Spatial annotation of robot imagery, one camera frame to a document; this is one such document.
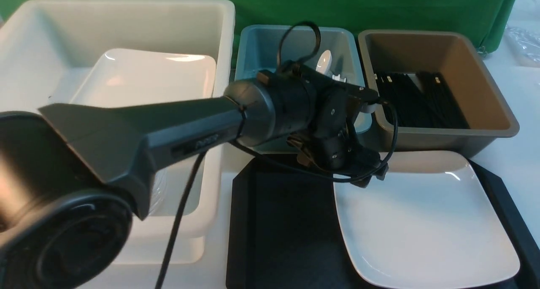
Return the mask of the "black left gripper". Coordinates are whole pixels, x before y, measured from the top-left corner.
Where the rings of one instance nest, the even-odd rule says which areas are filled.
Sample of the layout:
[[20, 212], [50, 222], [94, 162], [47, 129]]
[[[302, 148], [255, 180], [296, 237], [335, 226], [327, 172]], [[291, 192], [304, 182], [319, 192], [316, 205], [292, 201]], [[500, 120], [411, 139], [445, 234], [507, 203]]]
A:
[[389, 101], [373, 89], [333, 80], [305, 65], [292, 65], [287, 73], [316, 91], [311, 122], [287, 138], [289, 146], [299, 150], [297, 162], [336, 183], [365, 188], [372, 177], [384, 180], [389, 156], [381, 158], [361, 145], [354, 120], [374, 112], [377, 105], [389, 106]]

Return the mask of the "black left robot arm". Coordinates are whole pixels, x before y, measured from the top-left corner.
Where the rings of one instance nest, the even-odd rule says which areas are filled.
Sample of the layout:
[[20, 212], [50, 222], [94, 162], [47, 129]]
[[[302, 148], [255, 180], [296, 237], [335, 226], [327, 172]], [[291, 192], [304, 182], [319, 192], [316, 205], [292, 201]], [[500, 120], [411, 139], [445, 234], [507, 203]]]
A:
[[287, 137], [303, 169], [366, 186], [384, 159], [357, 139], [353, 119], [386, 105], [369, 88], [287, 61], [237, 80], [221, 97], [96, 108], [51, 104], [1, 113], [1, 287], [75, 289], [105, 270], [150, 212], [159, 170], [197, 156], [178, 205], [155, 287], [162, 288], [194, 178], [209, 149]]

